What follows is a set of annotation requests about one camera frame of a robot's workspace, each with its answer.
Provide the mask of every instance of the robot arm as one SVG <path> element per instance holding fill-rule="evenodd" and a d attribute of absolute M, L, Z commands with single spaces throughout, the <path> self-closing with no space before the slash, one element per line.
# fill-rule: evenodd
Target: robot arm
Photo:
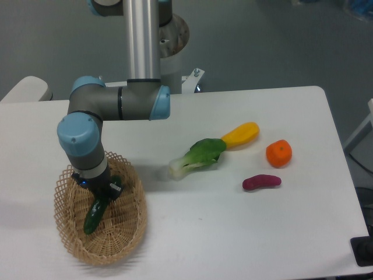
<path fill-rule="evenodd" d="M 100 15 L 124 15 L 129 44 L 127 87 L 106 87 L 85 76 L 73 85 L 68 115 L 58 124 L 59 143 L 75 173 L 73 178 L 94 195 L 115 200 L 121 186 L 110 183 L 101 143 L 105 120 L 159 120 L 170 115 L 170 89 L 161 85 L 159 17 L 171 16 L 171 1 L 89 0 Z"/>

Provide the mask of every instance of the blue joint cap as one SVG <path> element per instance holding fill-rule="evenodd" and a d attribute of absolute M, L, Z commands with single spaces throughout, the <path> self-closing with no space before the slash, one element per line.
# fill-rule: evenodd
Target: blue joint cap
<path fill-rule="evenodd" d="M 89 9 L 91 10 L 92 14 L 94 14 L 95 16 L 101 16 L 97 11 L 96 9 L 94 8 L 93 4 L 92 4 L 92 0 L 87 0 L 87 4 L 88 4 L 88 7 Z"/>
<path fill-rule="evenodd" d="M 149 121 L 152 120 L 165 120 L 170 116 L 170 88 L 168 86 L 161 86 L 152 112 L 150 113 Z"/>
<path fill-rule="evenodd" d="M 75 112 L 59 122 L 57 135 L 61 147 L 70 156 L 86 156 L 100 140 L 100 131 L 90 115 Z"/>
<path fill-rule="evenodd" d="M 77 78 L 77 80 L 74 82 L 74 84 L 72 85 L 71 93 L 73 93 L 74 90 L 76 90 L 77 88 L 81 86 L 91 85 L 91 84 L 97 84 L 102 87 L 106 87 L 105 83 L 99 78 L 95 78 L 92 76 L 83 76 L 83 77 Z"/>

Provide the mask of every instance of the cable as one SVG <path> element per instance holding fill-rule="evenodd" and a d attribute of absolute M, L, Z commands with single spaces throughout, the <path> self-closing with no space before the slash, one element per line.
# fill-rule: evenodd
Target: cable
<path fill-rule="evenodd" d="M 362 190 L 373 191 L 373 188 L 369 188 L 369 187 L 355 187 L 355 188 L 362 189 Z"/>
<path fill-rule="evenodd" d="M 364 169 L 366 172 L 369 174 L 373 175 L 373 171 L 366 168 L 364 165 L 362 165 L 351 153 L 349 153 L 349 157 L 357 164 L 359 165 L 362 169 Z"/>

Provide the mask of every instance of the green leafy vegetable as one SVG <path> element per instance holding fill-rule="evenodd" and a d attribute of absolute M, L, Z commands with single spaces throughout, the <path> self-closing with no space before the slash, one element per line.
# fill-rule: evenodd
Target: green leafy vegetable
<path fill-rule="evenodd" d="M 227 148 L 221 139 L 206 138 L 191 146 L 189 152 L 179 159 L 170 161 L 168 169 L 174 178 L 182 177 L 199 167 L 217 163 L 219 156 Z"/>

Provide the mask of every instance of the metal pole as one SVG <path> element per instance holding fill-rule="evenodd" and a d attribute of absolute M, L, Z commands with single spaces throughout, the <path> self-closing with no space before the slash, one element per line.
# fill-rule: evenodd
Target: metal pole
<path fill-rule="evenodd" d="M 160 79 L 158 0 L 125 0 L 129 79 Z"/>

